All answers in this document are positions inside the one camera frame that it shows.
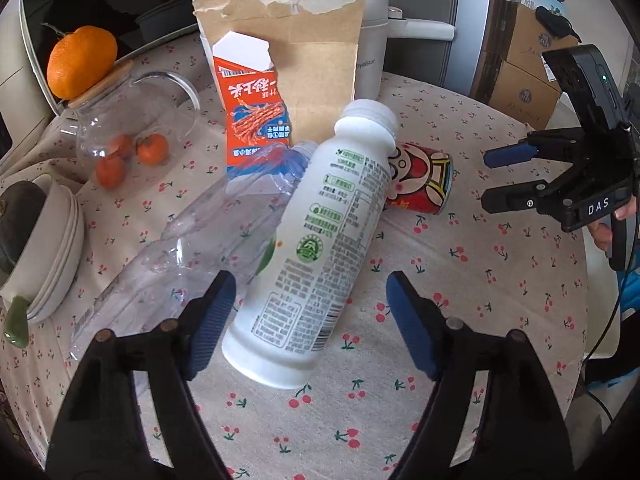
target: blue gripper pad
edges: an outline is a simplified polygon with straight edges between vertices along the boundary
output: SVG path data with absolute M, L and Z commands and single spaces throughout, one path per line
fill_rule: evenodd
M 538 154 L 538 149 L 526 142 L 519 142 L 511 146 L 495 148 L 484 154 L 484 165 L 488 168 L 501 168 L 511 164 L 529 162 Z
M 183 370 L 188 381 L 209 365 L 235 300 L 236 279 L 226 271 L 218 273 L 203 297 L 191 300 L 201 303 L 197 305 L 198 309 L 194 309 L 197 310 L 196 316 L 200 318 L 199 325 L 197 320 L 191 318 L 196 326 L 191 337 L 191 355 Z
M 433 301 L 420 297 L 399 270 L 386 279 L 386 301 L 415 367 L 436 381 L 442 371 L 447 330 L 438 307 Z

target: tin can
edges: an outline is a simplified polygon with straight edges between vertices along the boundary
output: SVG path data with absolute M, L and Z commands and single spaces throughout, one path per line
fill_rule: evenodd
M 425 214 L 442 211 L 451 191 L 451 156 L 414 143 L 399 143 L 389 157 L 392 181 L 387 203 Z

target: wooden lid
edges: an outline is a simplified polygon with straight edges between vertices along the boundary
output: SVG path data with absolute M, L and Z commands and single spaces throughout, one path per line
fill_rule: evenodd
M 124 63 L 119 63 L 113 67 L 111 72 L 109 72 L 106 76 L 104 76 L 100 81 L 98 81 L 95 85 L 89 88 L 83 94 L 80 94 L 78 97 L 69 101 L 68 107 L 74 110 L 79 106 L 83 105 L 85 102 L 90 101 L 94 97 L 96 97 L 99 93 L 104 91 L 105 88 L 108 88 L 112 84 L 114 84 L 119 78 L 131 72 L 133 68 L 133 60 L 129 59 Z

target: clear plastic bottle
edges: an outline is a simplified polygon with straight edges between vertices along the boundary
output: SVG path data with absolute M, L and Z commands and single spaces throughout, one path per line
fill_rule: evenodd
M 270 144 L 220 178 L 180 213 L 113 279 L 81 316 L 71 338 L 80 359 L 95 333 L 151 330 L 201 297 L 220 270 L 232 272 L 238 296 L 273 250 L 273 237 L 300 182 L 314 142 Z
M 345 305 L 380 219 L 396 148 L 394 113 L 350 103 L 314 153 L 222 341 L 225 358 L 275 388 L 306 384 Z

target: orange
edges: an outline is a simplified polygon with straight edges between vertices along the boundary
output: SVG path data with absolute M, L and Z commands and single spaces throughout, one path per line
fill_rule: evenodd
M 138 143 L 136 152 L 142 164 L 157 166 L 169 156 L 169 142 L 163 135 L 151 134 Z
M 126 174 L 124 160 L 116 153 L 102 156 L 95 165 L 95 178 L 104 189 L 116 189 Z
M 126 134 L 119 134 L 109 141 L 109 153 L 117 153 L 127 160 L 136 153 L 133 139 Z
M 53 95 L 75 99 L 113 68 L 118 45 L 113 34 L 103 28 L 85 25 L 71 34 L 53 28 L 62 39 L 47 64 L 47 83 Z

